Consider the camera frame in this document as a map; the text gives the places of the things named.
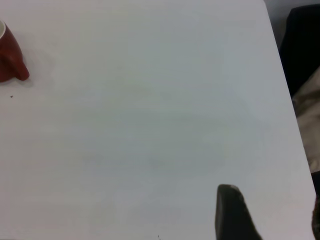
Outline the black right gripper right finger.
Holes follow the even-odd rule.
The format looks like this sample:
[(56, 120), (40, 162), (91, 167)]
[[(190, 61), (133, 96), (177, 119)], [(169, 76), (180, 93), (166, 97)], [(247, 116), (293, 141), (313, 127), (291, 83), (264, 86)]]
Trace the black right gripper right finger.
[(320, 240), (320, 210), (314, 209), (312, 212), (311, 228), (315, 240)]

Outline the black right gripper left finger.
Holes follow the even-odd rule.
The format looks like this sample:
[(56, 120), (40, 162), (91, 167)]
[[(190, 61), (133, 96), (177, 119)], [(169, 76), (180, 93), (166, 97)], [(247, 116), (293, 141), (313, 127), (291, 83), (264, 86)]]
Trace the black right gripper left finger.
[(235, 185), (217, 187), (215, 210), (217, 240), (260, 240), (241, 191)]

